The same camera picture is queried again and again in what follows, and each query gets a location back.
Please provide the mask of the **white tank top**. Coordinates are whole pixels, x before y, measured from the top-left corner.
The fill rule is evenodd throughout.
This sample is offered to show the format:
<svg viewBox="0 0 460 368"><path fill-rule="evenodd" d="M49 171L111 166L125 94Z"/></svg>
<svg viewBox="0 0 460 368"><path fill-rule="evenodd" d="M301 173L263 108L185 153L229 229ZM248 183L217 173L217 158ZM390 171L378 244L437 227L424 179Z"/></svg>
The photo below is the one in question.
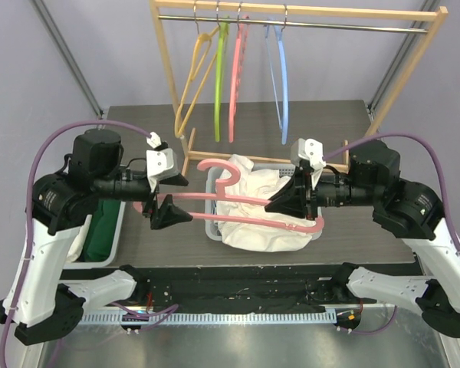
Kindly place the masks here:
<svg viewBox="0 0 460 368"><path fill-rule="evenodd" d="M268 199L291 178L289 175L281 175L279 169L256 169L255 163L244 156L234 154L229 162L235 164L241 173L239 182L225 189L229 195ZM300 218L267 213L262 206L240 202L217 202L215 210L218 215L264 219L300 226L314 224ZM299 251L321 236L320 232L308 234L237 222L218 222L217 226L225 245L246 251Z"/></svg>

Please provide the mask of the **pink hanger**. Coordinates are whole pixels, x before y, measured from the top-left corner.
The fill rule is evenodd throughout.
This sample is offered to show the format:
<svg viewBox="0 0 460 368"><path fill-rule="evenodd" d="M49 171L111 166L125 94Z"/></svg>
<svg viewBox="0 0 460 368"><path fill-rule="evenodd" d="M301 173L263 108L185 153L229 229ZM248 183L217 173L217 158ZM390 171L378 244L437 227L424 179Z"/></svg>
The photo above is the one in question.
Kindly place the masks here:
<svg viewBox="0 0 460 368"><path fill-rule="evenodd" d="M291 179L290 176L282 176L276 169L255 170L252 164L246 166L223 159L204 159L197 169L208 173L220 172L213 181L212 191L163 193L157 199L213 202L214 212L191 212L189 215L192 219L218 224L245 224L307 235L319 233L324 227L321 216L314 219L294 218L265 211L270 198Z"/></svg>
<svg viewBox="0 0 460 368"><path fill-rule="evenodd" d="M228 112L228 141L234 142L235 139L235 121L238 104L238 94L242 77L243 63L245 59L245 50L248 39L247 24L241 23L241 19L248 20L248 16L241 16L242 4L239 4L238 14L236 18L237 35L235 39L235 49L232 60L232 74L230 84L230 99L229 99L229 112Z"/></svg>

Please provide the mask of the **yellow hanger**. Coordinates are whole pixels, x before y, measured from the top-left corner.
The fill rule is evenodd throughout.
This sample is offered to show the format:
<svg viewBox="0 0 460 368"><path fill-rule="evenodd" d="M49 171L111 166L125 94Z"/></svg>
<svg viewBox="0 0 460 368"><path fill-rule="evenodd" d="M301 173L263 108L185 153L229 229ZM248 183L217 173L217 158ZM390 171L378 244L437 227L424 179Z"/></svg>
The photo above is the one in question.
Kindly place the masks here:
<svg viewBox="0 0 460 368"><path fill-rule="evenodd" d="M213 56L195 92L195 96L193 97L191 103L189 104L189 107L186 111L186 115L183 116L182 115L183 107L185 105L186 98L188 96L191 85L195 81L195 79L198 77L198 74L203 64L205 63L205 59L208 57L210 48L212 46L212 40L218 32L219 32L219 27L214 28L209 33L200 33L200 32L198 33L198 37L196 39L195 46L192 52L192 60L191 60L191 65L189 69L188 78L186 80L186 84L184 86L182 96L180 98L180 103L179 103L179 106L175 114L174 134L176 138L181 138L182 135L184 134L184 130L186 128L187 123L189 122L189 118L192 114L192 111L196 105L197 100L199 99L202 89L208 79L209 73L212 70L212 67L215 63L216 56Z"/></svg>

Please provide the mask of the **light blue hanger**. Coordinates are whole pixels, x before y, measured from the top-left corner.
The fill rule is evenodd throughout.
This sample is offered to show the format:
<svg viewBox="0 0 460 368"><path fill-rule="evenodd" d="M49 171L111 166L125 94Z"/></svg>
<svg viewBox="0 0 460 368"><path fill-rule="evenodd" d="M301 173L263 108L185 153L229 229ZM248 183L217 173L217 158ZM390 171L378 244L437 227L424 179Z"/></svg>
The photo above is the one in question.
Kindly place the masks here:
<svg viewBox="0 0 460 368"><path fill-rule="evenodd" d="M271 75L271 83L274 95L274 105L276 109L278 126L281 131L281 144L285 145L288 141L288 129L289 129L289 87L288 87L288 68L287 59L284 49L283 32L286 27L288 20L288 6L284 5L284 21L283 25L279 26L276 24L268 23L264 27L264 42L268 57L268 66ZM277 42L278 57L280 64L280 75L281 75L281 98L278 98L277 83L274 75L274 66L271 58L271 46L270 46L270 32L274 30L274 36Z"/></svg>

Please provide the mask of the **lime green hanger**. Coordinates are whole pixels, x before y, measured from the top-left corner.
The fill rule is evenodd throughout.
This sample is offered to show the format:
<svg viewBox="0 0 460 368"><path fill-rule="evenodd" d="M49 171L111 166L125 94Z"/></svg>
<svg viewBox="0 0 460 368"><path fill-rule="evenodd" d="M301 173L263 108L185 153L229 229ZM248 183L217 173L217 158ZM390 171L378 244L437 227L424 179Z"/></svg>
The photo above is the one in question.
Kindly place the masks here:
<svg viewBox="0 0 460 368"><path fill-rule="evenodd" d="M228 22L220 21L218 15L216 20L218 23L218 45L215 59L214 137L215 142L219 142L221 139L221 105L228 42Z"/></svg>

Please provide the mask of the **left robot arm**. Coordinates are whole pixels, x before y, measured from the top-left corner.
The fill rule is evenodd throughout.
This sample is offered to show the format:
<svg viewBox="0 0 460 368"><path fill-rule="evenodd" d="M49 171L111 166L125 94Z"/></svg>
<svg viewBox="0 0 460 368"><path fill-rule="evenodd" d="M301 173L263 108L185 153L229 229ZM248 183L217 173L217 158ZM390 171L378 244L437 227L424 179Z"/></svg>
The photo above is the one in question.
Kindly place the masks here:
<svg viewBox="0 0 460 368"><path fill-rule="evenodd" d="M192 220L170 197L158 201L160 185L188 182L165 142L151 133L148 144L145 170L133 171L121 163L118 133L88 130L75 138L60 170L34 182L23 253L28 270L16 275L0 301L0 323L13 321L24 345L66 337L88 311L117 301L138 306L147 299L150 283L130 265L77 286L62 284L60 276L75 238L103 200L143 203L153 229Z"/></svg>

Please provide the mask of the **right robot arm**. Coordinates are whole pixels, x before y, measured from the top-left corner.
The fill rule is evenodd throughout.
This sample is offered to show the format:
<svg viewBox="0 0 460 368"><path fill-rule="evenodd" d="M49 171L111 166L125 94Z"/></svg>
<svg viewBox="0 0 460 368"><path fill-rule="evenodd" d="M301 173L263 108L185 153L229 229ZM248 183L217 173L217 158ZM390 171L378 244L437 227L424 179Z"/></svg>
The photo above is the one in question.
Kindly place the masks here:
<svg viewBox="0 0 460 368"><path fill-rule="evenodd" d="M432 329L460 339L460 239L446 190L403 179L400 156L382 136L349 145L347 173L320 177L312 164L314 141L300 139L292 156L294 175L270 199L270 213L314 220L323 207L369 206L373 221L406 244L429 276L392 276L343 263L332 278L308 291L319 303L382 301L419 315Z"/></svg>

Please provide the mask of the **dark green garment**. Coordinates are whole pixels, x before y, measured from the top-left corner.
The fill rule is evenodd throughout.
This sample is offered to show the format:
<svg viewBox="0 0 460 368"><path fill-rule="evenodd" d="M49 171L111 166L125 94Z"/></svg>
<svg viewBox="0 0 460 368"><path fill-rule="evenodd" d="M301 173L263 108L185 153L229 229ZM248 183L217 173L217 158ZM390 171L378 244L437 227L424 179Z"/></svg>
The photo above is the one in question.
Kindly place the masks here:
<svg viewBox="0 0 460 368"><path fill-rule="evenodd" d="M99 201L84 243L82 257L85 262L102 262L110 256L120 205L117 200Z"/></svg>

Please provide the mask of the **white printed garment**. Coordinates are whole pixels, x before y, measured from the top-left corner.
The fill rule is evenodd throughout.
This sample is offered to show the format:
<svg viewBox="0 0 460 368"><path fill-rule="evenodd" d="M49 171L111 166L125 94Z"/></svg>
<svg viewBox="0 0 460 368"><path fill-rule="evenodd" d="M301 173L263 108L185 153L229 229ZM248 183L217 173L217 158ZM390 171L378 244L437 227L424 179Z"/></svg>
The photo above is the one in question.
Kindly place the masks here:
<svg viewBox="0 0 460 368"><path fill-rule="evenodd" d="M90 230L90 224L92 220L92 215L88 215L85 219L85 223L80 227L80 231L75 237L68 253L66 262L73 263L75 262L80 256L84 248L84 243L87 239L88 232Z"/></svg>

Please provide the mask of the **wooden clothes rack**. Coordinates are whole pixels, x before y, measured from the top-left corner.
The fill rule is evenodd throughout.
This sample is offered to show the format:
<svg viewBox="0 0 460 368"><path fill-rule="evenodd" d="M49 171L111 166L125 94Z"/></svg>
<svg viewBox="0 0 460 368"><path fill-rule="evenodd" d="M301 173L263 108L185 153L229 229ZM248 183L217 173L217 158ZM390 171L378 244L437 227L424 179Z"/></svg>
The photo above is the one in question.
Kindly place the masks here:
<svg viewBox="0 0 460 368"><path fill-rule="evenodd" d="M194 21L199 22L219 22L222 18L219 12L236 11L241 14L255 13L265 15L283 15L283 21L262 21L244 19L240 16L234 19L226 18L227 23L235 24L263 24L263 25L280 25L282 28L299 27L299 28L323 28L336 30L357 30L357 31L377 31L384 33L401 33L407 34L410 38L421 38L416 45L406 45L406 55L400 64L402 70L396 74L395 81L390 83L386 88L386 100L380 107L378 112L373 114L373 120L369 129L366 131L366 136L372 136L378 133L382 122L386 118L393 104L398 99L407 81L416 69L422 56L425 54L439 29L444 24L448 17L449 11L445 6L438 5L437 1L427 1L426 6L421 11L404 11L404 10L380 10L380 9L365 9L365 8L335 8L335 7L320 7L308 5L271 5L258 4L249 2L221 2L221 1L150 1L149 2L153 25L155 28L156 39L159 46L159 52L162 58L164 71L169 87L169 92L172 98L172 108L175 114L175 132L176 138L181 141L184 162L182 165L182 173L186 174L189 165L192 161L198 162L204 159L227 159L230 157L227 153L211 153L206 151L197 151L193 149L196 138L196 129L193 128L189 136L186 136L185 126L186 120L181 117L184 99L179 97L176 90L176 82L173 75L172 63L169 56L169 51L166 43L165 31L162 21ZM365 19L386 19L399 21L412 21L419 25L427 24L427 28L389 28L389 27L373 27L360 25L332 25L332 24L315 24L292 22L288 18L291 15L304 15L314 17L329 17L329 18L365 18Z"/></svg>

